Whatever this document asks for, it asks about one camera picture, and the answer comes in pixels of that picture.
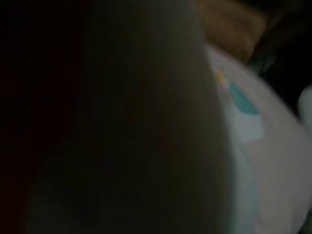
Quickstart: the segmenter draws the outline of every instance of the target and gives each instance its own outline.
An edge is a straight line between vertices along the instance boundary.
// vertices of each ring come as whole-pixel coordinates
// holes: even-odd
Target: pink fabric
[[[262,139],[245,144],[257,186],[254,232],[296,233],[312,205],[312,140],[251,70],[215,48],[209,48],[209,55],[213,70],[222,71],[245,92],[265,128]]]

